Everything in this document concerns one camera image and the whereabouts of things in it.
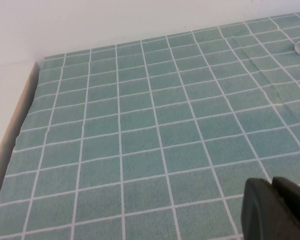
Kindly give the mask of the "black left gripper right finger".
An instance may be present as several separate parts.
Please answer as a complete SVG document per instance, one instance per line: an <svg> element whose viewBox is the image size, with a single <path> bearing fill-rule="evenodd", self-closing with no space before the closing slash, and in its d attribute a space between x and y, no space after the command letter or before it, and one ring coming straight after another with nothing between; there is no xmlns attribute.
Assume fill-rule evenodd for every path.
<svg viewBox="0 0 300 240"><path fill-rule="evenodd" d="M283 200L289 218L300 228L300 186L281 176L275 176L271 185Z"/></svg>

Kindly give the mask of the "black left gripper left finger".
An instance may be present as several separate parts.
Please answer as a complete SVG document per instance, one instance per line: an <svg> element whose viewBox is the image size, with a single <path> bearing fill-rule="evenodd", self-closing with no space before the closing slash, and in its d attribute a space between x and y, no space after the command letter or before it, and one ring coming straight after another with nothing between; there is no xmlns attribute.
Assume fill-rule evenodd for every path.
<svg viewBox="0 0 300 240"><path fill-rule="evenodd" d="M272 182L261 178L245 182L241 227L245 240L300 240L300 227L286 213Z"/></svg>

